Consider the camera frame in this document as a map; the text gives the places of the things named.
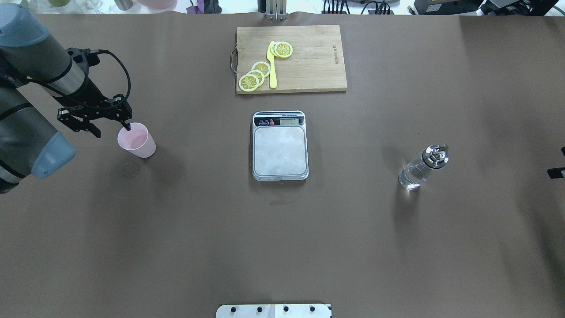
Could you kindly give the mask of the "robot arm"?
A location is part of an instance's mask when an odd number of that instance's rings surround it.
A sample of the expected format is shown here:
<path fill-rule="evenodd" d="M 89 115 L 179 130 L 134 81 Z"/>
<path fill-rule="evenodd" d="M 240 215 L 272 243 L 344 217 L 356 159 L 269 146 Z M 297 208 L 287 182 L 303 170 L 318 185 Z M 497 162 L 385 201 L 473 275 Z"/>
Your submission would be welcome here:
<path fill-rule="evenodd" d="M 44 179 L 67 164 L 76 149 L 19 91 L 40 85 L 60 105 L 57 119 L 74 132 L 101 137 L 93 121 L 118 121 L 131 130 L 130 92 L 106 97 L 90 79 L 105 50 L 65 49 L 32 12 L 4 3 L 0 12 L 0 189 L 8 193 L 33 175 Z"/>

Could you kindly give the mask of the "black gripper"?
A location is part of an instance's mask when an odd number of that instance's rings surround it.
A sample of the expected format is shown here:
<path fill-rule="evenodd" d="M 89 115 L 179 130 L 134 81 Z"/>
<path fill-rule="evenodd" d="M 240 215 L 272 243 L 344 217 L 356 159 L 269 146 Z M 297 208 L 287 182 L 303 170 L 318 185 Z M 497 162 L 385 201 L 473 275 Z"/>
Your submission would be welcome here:
<path fill-rule="evenodd" d="M 74 132 L 86 131 L 101 137 L 101 131 L 93 121 L 105 118 L 119 121 L 131 131 L 132 109 L 124 95 L 105 96 L 87 76 L 77 79 L 62 78 L 56 85 L 56 101 L 62 106 L 58 110 L 58 121 Z"/>

